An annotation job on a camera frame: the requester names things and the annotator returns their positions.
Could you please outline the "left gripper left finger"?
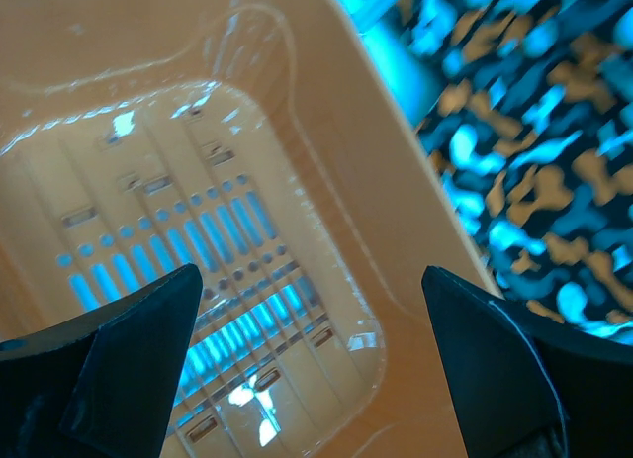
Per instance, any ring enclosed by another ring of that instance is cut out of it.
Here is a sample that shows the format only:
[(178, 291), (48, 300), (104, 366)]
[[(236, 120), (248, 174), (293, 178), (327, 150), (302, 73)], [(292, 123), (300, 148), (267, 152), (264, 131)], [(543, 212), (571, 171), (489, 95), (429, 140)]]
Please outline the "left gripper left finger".
[(203, 281), (193, 264), (1, 344), (4, 457), (157, 457)]

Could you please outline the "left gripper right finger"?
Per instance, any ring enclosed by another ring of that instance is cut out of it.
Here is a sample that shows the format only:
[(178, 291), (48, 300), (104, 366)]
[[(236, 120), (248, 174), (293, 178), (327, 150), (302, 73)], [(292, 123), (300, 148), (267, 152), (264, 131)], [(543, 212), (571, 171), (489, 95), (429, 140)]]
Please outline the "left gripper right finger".
[(629, 457), (632, 349), (429, 266), (421, 288), (471, 457)]

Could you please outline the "camouflage patterned shorts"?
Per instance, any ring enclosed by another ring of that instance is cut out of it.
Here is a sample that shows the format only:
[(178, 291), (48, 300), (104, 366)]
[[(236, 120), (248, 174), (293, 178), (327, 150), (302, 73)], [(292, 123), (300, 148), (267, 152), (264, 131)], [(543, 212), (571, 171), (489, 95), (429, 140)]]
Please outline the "camouflage patterned shorts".
[(632, 342), (632, 0), (338, 0), (503, 296)]

